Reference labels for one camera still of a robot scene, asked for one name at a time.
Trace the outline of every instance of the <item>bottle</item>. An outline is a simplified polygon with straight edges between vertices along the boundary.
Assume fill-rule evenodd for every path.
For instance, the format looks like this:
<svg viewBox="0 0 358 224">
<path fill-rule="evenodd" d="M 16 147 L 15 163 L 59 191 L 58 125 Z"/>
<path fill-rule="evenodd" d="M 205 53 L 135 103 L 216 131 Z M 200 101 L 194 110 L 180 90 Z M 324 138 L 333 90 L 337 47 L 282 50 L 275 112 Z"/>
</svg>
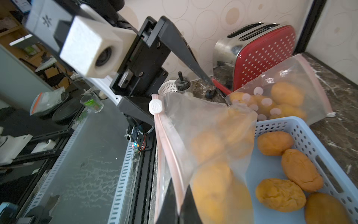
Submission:
<svg viewBox="0 0 358 224">
<path fill-rule="evenodd" d="M 193 97 L 192 85 L 188 77 L 183 76 L 182 72 L 178 72 L 179 78 L 175 81 L 175 86 L 178 89 L 178 93 L 185 96 Z"/>
</svg>

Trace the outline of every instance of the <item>glass cup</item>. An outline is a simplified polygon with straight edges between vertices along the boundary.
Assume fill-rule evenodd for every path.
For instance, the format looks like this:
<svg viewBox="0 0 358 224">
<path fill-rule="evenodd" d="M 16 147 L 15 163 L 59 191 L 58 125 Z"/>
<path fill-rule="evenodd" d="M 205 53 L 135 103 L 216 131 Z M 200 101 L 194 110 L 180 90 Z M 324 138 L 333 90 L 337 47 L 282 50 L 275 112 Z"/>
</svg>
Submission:
<svg viewBox="0 0 358 224">
<path fill-rule="evenodd" d="M 95 113 L 98 113 L 103 109 L 103 103 L 94 92 L 85 94 L 80 102 Z"/>
</svg>

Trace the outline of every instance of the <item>red toaster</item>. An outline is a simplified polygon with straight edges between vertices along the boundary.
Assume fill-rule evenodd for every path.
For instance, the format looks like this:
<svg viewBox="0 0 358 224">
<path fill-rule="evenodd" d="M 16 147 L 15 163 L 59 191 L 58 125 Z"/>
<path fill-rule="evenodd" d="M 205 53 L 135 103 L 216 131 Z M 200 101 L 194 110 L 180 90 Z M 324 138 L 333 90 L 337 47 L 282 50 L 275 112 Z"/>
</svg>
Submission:
<svg viewBox="0 0 358 224">
<path fill-rule="evenodd" d="M 250 24 L 220 39 L 213 53 L 215 86 L 229 95 L 290 57 L 295 39 L 292 26 L 278 23 Z"/>
</svg>

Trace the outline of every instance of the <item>dough ball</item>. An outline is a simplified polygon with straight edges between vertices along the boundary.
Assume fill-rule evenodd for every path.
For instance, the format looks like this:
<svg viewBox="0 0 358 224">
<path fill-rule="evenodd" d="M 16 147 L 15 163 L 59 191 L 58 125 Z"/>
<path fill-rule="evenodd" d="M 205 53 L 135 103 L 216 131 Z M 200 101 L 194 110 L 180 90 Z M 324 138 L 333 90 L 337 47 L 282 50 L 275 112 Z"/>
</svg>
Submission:
<svg viewBox="0 0 358 224">
<path fill-rule="evenodd" d="M 254 223 L 250 192 L 243 181 L 235 178 L 232 180 L 225 202 L 228 206 L 225 223 Z"/>
<path fill-rule="evenodd" d="M 203 223 L 225 223 L 225 216 L 227 210 L 227 205 L 225 201 L 218 202 L 212 197 L 207 197 L 200 202 L 195 201 L 195 205 L 197 207 L 200 219 Z"/>
<path fill-rule="evenodd" d="M 288 82 L 278 82 L 272 86 L 271 96 L 278 104 L 298 107 L 302 105 L 305 93 Z"/>
<path fill-rule="evenodd" d="M 267 96 L 254 95 L 252 96 L 255 99 L 256 105 L 258 106 L 257 114 L 263 114 L 266 117 L 269 117 L 270 111 L 272 108 L 276 107 L 276 103 Z"/>
<path fill-rule="evenodd" d="M 226 195 L 233 174 L 225 162 L 203 166 L 192 181 L 195 204 L 203 223 L 224 223 Z"/>
<path fill-rule="evenodd" d="M 281 165 L 286 176 L 302 190 L 313 192 L 323 187 L 323 178 L 315 165 L 302 152 L 287 149 L 282 155 Z"/>
<path fill-rule="evenodd" d="M 297 107 L 293 107 L 288 104 L 277 105 L 275 108 L 279 109 L 280 114 L 273 114 L 270 116 L 270 119 L 284 118 L 284 117 L 289 117 L 289 116 L 296 116 L 303 120 L 306 120 L 306 118 L 307 118 L 306 112 L 304 112 L 303 110 L 301 110 Z"/>
<path fill-rule="evenodd" d="M 256 187 L 256 197 L 264 206 L 281 212 L 293 212 L 305 206 L 302 189 L 290 180 L 265 179 Z"/>
<path fill-rule="evenodd" d="M 244 92 L 233 92 L 229 95 L 229 99 L 231 103 L 237 100 L 239 103 L 246 104 L 247 106 L 255 103 L 255 100 L 252 98 L 252 96 Z"/>
<path fill-rule="evenodd" d="M 286 132 L 267 132 L 257 138 L 258 149 L 266 156 L 281 156 L 295 141 Z"/>
<path fill-rule="evenodd" d="M 307 224 L 350 224 L 346 208 L 335 197 L 323 193 L 313 193 L 305 206 Z"/>
<path fill-rule="evenodd" d="M 224 143 L 214 131 L 200 132 L 191 142 L 192 153 L 201 164 L 224 151 Z"/>
<path fill-rule="evenodd" d="M 239 113 L 234 108 L 229 108 L 217 119 L 215 129 L 230 156 L 241 158 L 252 152 L 256 119 L 257 113 L 254 111 L 248 109 Z"/>
<path fill-rule="evenodd" d="M 201 167 L 192 182 L 195 202 L 201 202 L 208 197 L 223 201 L 232 179 L 233 173 L 225 162 L 215 162 Z"/>
</svg>

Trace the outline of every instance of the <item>blue plastic basket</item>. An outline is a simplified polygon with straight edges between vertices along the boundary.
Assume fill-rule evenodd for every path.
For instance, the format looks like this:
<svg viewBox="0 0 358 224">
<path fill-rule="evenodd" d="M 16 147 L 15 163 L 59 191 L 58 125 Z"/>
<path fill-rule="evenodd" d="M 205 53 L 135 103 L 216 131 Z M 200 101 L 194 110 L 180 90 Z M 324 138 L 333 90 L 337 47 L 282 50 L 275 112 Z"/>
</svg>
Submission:
<svg viewBox="0 0 358 224">
<path fill-rule="evenodd" d="M 256 124 L 255 146 L 250 165 L 246 172 L 246 181 L 252 199 L 255 223 L 306 223 L 304 218 L 304 208 L 291 213 L 283 213 L 264 207 L 255 196 L 255 189 L 263 179 L 288 179 L 281 167 L 281 156 L 265 156 L 257 148 L 258 136 L 266 132 L 276 131 L 284 131 L 292 135 L 295 140 L 293 148 L 306 154 L 317 167 L 318 172 L 324 179 L 324 186 L 319 192 L 330 194 L 337 198 L 347 209 L 352 223 L 358 224 L 358 189 L 307 124 L 302 119 L 293 116 L 260 121 Z M 320 160 L 324 163 L 326 168 L 319 165 L 319 163 L 321 163 Z M 332 174 L 330 178 L 327 177 L 323 171 L 324 169 L 328 169 Z M 338 191 L 330 181 L 332 178 L 334 178 L 341 187 L 341 189 L 337 188 Z"/>
</svg>

